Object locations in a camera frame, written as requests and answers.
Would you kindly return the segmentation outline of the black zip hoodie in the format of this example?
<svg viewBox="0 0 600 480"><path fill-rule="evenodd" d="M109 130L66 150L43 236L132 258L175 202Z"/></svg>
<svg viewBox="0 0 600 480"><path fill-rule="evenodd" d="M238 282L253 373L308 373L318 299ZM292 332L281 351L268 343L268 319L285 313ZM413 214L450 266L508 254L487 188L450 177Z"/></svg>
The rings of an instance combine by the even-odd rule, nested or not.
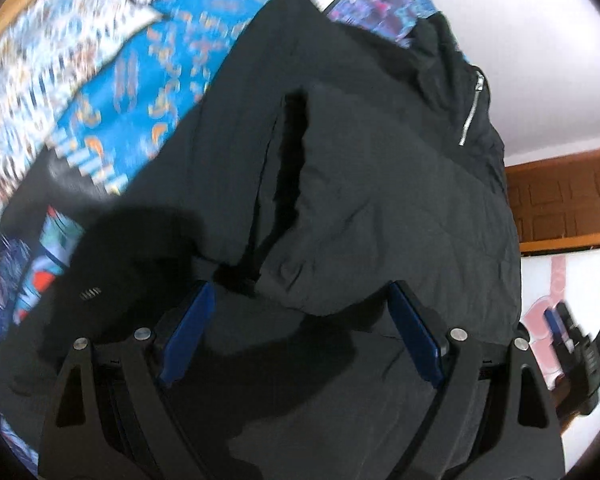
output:
<svg viewBox="0 0 600 480"><path fill-rule="evenodd" d="M164 396L219 479L383 479L434 400L382 296L507 344L520 255L481 70L445 16L405 46L271 0L160 153L82 226L0 345L0 407L32 448L68 350L216 310Z"/></svg>

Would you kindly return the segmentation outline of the brown wooden door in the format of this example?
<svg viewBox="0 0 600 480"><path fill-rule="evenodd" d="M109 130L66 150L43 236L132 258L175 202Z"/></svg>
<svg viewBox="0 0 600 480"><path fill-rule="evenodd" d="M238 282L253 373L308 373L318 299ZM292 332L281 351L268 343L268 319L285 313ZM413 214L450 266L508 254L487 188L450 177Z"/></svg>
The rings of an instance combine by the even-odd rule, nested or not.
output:
<svg viewBox="0 0 600 480"><path fill-rule="evenodd" d="M600 150L506 169L524 255L600 247Z"/></svg>

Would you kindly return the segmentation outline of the colourful patchwork quilt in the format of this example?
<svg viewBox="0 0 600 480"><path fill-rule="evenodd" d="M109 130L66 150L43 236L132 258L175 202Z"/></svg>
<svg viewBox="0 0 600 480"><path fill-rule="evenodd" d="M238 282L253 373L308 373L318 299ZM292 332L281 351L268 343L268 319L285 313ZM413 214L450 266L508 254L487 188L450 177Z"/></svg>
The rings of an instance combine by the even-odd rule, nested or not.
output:
<svg viewBox="0 0 600 480"><path fill-rule="evenodd" d="M202 98L268 0L33 0L0 35L0 343L67 267L81 227L40 184L40 214L1 215L32 165L114 197ZM313 0L335 21L406 44L432 0ZM38 452L0 436L29 472Z"/></svg>

